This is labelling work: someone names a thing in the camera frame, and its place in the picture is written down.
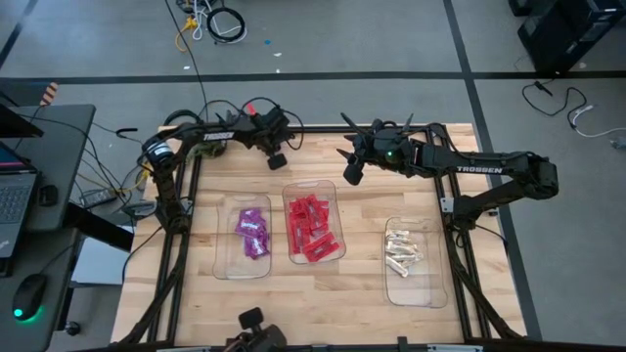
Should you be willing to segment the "black computer mouse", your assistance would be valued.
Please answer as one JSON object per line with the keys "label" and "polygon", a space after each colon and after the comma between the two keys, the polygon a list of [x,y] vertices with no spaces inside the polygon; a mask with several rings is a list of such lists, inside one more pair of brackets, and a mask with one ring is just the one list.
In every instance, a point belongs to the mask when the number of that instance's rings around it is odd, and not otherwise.
{"label": "black computer mouse", "polygon": [[42,308],[47,284],[47,277],[41,273],[31,274],[21,281],[12,302],[12,313],[16,321],[26,323],[37,317]]}

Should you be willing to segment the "green potted plant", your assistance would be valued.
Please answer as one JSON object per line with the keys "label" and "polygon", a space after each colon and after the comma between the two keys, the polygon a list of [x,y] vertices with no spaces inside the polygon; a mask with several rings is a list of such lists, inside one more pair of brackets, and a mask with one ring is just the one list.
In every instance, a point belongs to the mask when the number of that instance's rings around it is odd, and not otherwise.
{"label": "green potted plant", "polygon": [[207,142],[197,145],[197,154],[202,157],[216,158],[223,155],[227,150],[227,143],[221,142]]}

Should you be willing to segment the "grey black device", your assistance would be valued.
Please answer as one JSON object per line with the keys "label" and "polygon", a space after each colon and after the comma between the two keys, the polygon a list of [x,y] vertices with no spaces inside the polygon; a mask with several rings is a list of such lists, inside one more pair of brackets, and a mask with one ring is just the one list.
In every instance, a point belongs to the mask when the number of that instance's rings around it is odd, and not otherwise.
{"label": "grey black device", "polygon": [[157,204],[154,201],[141,200],[139,202],[125,205],[121,211],[134,219],[143,219],[155,213]]}

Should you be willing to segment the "small black desk device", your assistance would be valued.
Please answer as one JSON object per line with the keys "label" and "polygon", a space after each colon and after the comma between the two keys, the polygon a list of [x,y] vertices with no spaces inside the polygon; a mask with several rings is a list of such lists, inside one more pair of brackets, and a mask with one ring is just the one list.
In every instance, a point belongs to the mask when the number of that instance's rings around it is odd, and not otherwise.
{"label": "small black desk device", "polygon": [[37,203],[39,206],[51,207],[58,203],[59,191],[54,185],[45,185],[38,190]]}

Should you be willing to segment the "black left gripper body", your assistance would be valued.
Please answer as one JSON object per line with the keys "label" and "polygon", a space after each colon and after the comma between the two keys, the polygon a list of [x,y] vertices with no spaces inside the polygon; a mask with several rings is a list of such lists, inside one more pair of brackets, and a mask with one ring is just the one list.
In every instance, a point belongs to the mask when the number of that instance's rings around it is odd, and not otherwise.
{"label": "black left gripper body", "polygon": [[268,127],[255,129],[243,140],[243,144],[248,148],[257,148],[264,153],[276,153],[281,149],[281,144],[294,138],[294,134],[285,125],[278,127]]}

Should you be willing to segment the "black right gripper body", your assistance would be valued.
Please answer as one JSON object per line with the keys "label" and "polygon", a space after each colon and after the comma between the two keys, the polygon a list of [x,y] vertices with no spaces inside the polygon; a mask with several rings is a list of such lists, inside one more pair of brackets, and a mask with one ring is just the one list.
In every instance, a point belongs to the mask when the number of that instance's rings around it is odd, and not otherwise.
{"label": "black right gripper body", "polygon": [[392,172],[414,172],[420,142],[402,132],[356,133],[352,136],[352,170],[361,172],[366,164]]}

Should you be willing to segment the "orange black striped marker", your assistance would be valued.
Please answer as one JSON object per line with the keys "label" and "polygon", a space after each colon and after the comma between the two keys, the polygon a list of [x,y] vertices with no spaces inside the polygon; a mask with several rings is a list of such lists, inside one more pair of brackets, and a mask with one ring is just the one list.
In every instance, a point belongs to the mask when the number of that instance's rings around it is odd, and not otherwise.
{"label": "orange black striped marker", "polygon": [[56,98],[58,89],[59,84],[57,82],[50,82],[43,92],[39,105],[50,106]]}

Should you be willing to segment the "black side desk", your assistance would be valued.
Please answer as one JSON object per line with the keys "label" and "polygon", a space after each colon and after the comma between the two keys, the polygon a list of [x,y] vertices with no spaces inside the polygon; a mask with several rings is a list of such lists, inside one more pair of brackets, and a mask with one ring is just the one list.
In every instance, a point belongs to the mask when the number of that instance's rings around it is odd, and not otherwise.
{"label": "black side desk", "polygon": [[[69,220],[74,211],[69,196],[95,111],[92,105],[16,109],[43,135],[4,142],[38,169],[38,188],[58,190],[58,200],[43,206],[38,195],[30,197],[10,275],[0,275],[0,352],[43,352],[58,327],[81,242],[80,230]],[[46,278],[42,300],[32,317],[19,321],[13,314],[14,295],[20,283],[34,274]]]}

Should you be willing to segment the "grey laptop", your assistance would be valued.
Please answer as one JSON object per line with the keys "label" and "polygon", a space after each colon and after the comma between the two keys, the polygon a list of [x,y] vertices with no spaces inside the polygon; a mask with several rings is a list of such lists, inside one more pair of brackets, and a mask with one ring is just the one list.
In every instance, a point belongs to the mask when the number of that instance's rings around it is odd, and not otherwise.
{"label": "grey laptop", "polygon": [[14,254],[37,181],[37,169],[0,142],[0,259]]}

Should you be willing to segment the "clear plastic bin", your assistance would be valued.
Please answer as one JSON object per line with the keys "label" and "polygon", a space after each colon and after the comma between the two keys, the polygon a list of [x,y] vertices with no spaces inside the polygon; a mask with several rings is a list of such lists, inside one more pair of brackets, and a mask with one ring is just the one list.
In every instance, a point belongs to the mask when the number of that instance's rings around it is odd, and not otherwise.
{"label": "clear plastic bin", "polygon": [[[244,236],[235,232],[240,211],[259,208],[269,233],[269,253],[253,260],[245,256]],[[272,215],[271,201],[264,195],[225,196],[217,207],[218,225],[216,252],[212,274],[219,280],[249,280],[266,277],[272,267]]]}
{"label": "clear plastic bin", "polygon": [[[318,199],[324,199],[330,203],[330,212],[328,216],[329,230],[326,233],[332,232],[335,236],[336,242],[340,245],[340,248],[337,251],[324,257],[318,262],[309,262],[303,252],[301,252],[300,254],[291,253],[291,223],[294,221],[290,220],[290,202],[295,200],[296,198],[307,198],[309,195],[315,195]],[[290,184],[284,187],[282,196],[286,219],[289,258],[294,264],[321,264],[336,261],[344,256],[346,252],[346,244],[343,237],[339,209],[337,205],[336,188],[333,182],[329,180],[319,180]],[[316,240],[326,234],[321,232],[315,233]]]}
{"label": "clear plastic bin", "polygon": [[[408,231],[409,241],[419,245],[424,259],[417,262],[399,262],[409,271],[406,278],[385,265],[385,234],[388,231]],[[396,306],[439,309],[447,305],[448,293],[444,280],[440,240],[442,230],[430,219],[392,217],[386,221],[382,236],[382,273],[384,293]]]}

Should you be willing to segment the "black desk monitor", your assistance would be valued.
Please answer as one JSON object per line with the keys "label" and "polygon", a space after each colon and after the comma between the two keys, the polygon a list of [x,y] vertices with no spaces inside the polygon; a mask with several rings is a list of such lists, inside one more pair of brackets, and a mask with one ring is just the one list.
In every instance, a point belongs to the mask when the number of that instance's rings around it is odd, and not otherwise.
{"label": "black desk monitor", "polygon": [[44,132],[0,104],[0,138],[37,138]]}

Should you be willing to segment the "black computer tower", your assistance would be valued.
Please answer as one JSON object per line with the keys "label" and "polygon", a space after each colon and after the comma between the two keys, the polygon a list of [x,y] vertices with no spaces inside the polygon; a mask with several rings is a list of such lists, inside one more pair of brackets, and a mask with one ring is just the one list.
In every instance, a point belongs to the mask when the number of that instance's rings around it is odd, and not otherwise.
{"label": "black computer tower", "polygon": [[537,3],[517,31],[538,72],[566,72],[591,49],[589,11],[571,2]]}
{"label": "black computer tower", "polygon": [[574,42],[599,41],[626,16],[626,0],[558,0]]}

